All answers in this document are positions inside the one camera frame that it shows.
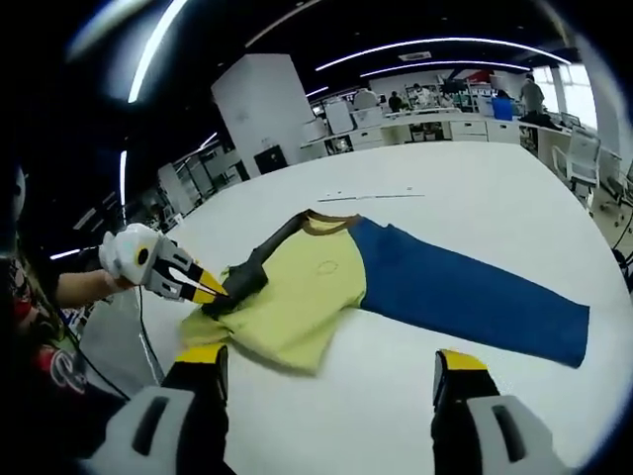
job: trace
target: yellow t-shirt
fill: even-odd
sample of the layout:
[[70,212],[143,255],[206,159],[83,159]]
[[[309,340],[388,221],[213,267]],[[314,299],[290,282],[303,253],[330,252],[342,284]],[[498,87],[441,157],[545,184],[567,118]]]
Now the yellow t-shirt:
[[364,297],[360,252],[340,221],[310,219],[263,267],[268,285],[217,322],[196,310],[182,324],[184,340],[199,345],[230,336],[272,361],[315,372],[340,310],[358,307]]

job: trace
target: ceiling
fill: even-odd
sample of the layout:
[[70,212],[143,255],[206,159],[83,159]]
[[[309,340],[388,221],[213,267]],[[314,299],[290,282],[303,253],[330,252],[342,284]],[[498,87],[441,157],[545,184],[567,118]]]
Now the ceiling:
[[[190,151],[212,132],[226,137],[212,103],[211,85],[246,52],[290,54],[307,92],[362,84],[361,73],[402,64],[399,54],[420,50],[430,51],[433,60],[528,66],[552,62],[510,47],[446,43],[388,49],[315,71],[359,50],[424,38],[504,40],[577,59],[554,25],[527,0],[390,0],[375,8],[368,8],[364,0],[188,0],[150,64],[138,101],[128,104],[125,96],[141,48],[171,2],[148,2],[82,58],[64,64],[63,47],[101,3],[78,2],[55,24],[45,19],[59,12],[39,5],[45,9],[39,19],[30,18],[39,23],[25,35],[25,41],[33,42],[34,35],[39,39],[37,60],[18,58],[26,79],[17,91],[23,126],[16,132],[17,147],[37,184],[38,192],[30,191],[32,208],[39,210],[34,214],[50,220],[50,246],[61,250],[74,237],[59,230],[70,229],[93,203],[118,192],[121,150],[129,151],[130,199],[155,181],[162,164]],[[246,47],[262,30],[297,9],[296,15]]]

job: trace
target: white robot part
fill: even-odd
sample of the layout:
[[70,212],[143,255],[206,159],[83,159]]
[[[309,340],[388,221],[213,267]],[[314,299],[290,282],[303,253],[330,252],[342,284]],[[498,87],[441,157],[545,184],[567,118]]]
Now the white robot part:
[[132,224],[116,236],[107,232],[99,247],[101,266],[115,279],[125,277],[135,285],[143,285],[155,259],[162,234],[145,225]]

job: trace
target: human arm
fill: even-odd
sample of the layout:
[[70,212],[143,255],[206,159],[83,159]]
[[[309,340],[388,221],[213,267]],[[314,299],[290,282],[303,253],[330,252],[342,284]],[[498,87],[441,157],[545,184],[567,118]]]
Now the human arm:
[[59,275],[55,300],[62,309],[83,307],[132,287],[125,277],[115,279],[103,269],[65,273]]

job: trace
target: brown collar trim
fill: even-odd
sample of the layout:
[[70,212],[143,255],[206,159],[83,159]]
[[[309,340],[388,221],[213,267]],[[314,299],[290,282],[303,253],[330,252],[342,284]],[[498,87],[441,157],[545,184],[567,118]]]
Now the brown collar trim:
[[[306,221],[304,222],[303,228],[306,233],[313,236],[326,236],[333,235],[334,233],[338,233],[341,230],[347,229],[350,226],[358,223],[360,220],[360,215],[354,216],[328,216],[322,215],[321,213],[317,213],[313,210],[305,211]],[[318,230],[312,227],[310,224],[310,218],[315,221],[321,221],[323,223],[340,223],[340,225],[335,226],[329,230]]]

